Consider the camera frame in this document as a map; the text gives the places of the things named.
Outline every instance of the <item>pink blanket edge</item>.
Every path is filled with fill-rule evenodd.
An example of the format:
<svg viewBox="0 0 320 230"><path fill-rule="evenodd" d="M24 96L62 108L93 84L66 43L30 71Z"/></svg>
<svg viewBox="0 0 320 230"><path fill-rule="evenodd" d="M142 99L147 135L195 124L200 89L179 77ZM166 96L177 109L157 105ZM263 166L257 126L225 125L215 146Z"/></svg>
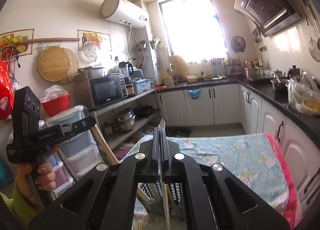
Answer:
<svg viewBox="0 0 320 230"><path fill-rule="evenodd" d="M287 164L287 161L285 160L285 157L280 150L280 147L276 140L271 136L269 133L265 133L265 136L268 138L272 149L278 158L278 161L281 165L284 178L288 184L289 187L289 200L287 203L287 207L285 208L283 216L287 219L290 225L290 229L293 230L294 227L300 222L302 219L302 208L300 201L298 199L297 195L297 189L296 185L293 180L293 176L291 173L291 170L289 168L289 165Z"/></svg>

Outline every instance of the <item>black countertop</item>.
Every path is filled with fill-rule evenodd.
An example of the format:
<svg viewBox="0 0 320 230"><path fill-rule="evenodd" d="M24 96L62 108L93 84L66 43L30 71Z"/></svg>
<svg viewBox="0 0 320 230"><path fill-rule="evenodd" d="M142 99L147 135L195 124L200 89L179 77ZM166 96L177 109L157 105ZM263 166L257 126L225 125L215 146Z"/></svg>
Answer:
<svg viewBox="0 0 320 230"><path fill-rule="evenodd" d="M170 92L176 90L196 89L205 86L217 86L226 84L240 83L245 87L251 89L253 92L261 96L263 99L272 104L275 108L280 110L284 115L291 119L297 126L305 132L306 135L318 146L320 149L320 116L304 115L299 113L296 109L289 105L287 92L276 92L273 90L270 82L253 83L245 78L242 79L221 79L201 81L197 83L186 83L175 86L174 88L165 89L161 92Z"/></svg>

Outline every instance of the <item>fruit picture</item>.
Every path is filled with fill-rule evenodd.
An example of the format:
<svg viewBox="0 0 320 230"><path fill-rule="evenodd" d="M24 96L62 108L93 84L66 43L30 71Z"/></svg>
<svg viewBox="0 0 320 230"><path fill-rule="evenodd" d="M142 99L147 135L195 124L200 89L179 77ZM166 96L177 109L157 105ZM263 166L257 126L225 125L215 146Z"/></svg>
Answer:
<svg viewBox="0 0 320 230"><path fill-rule="evenodd" d="M12 55L14 47L19 56L32 54L32 44L23 41L33 39L34 29L18 30L0 34L0 57L7 59Z"/></svg>
<svg viewBox="0 0 320 230"><path fill-rule="evenodd" d="M82 50L83 44L87 41L96 44L100 50L112 51L109 34L78 30L78 38L80 39L78 42L79 51Z"/></svg>

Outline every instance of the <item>metal screw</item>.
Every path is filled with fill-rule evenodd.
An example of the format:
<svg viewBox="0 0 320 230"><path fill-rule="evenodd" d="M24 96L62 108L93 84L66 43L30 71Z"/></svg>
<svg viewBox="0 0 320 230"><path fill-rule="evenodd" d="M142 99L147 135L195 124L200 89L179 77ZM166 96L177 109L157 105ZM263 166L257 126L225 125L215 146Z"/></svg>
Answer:
<svg viewBox="0 0 320 230"><path fill-rule="evenodd" d="M137 153L136 155L135 155L135 158L136 159L138 159L138 160L142 160L142 159L144 159L145 158L145 154L144 153Z"/></svg>
<svg viewBox="0 0 320 230"><path fill-rule="evenodd" d="M107 166L106 164L100 163L100 164L97 165L96 169L97 169L98 171L104 171L104 170L107 169L107 167L108 167L108 166Z"/></svg>
<svg viewBox="0 0 320 230"><path fill-rule="evenodd" d="M184 159L184 154L183 153L176 153L174 155L174 157L177 159L177 160L183 160Z"/></svg>
<svg viewBox="0 0 320 230"><path fill-rule="evenodd" d="M219 164L219 163L215 163L214 165L212 165L212 168L215 170L215 171L221 171L223 169L222 165Z"/></svg>

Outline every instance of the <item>cutting board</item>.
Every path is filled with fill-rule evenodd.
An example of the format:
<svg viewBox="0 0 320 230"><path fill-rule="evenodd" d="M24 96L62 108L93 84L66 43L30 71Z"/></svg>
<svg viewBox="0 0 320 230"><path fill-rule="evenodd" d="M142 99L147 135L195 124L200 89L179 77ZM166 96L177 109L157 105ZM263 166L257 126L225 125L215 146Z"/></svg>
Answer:
<svg viewBox="0 0 320 230"><path fill-rule="evenodd" d="M70 60L63 48L49 47L41 52L38 59L38 70L48 81L63 79L70 68Z"/></svg>
<svg viewBox="0 0 320 230"><path fill-rule="evenodd" d="M173 75L175 75L178 80L186 80L189 73L184 58L182 56L175 55L169 57L169 62L172 64Z"/></svg>
<svg viewBox="0 0 320 230"><path fill-rule="evenodd" d="M78 68L80 68L80 64L79 64L77 55L72 50L68 48L63 48L63 49L69 57L70 68L66 76L62 80L59 80L58 82L60 84L68 84L68 83L71 83L75 79L75 76L78 75L79 73Z"/></svg>

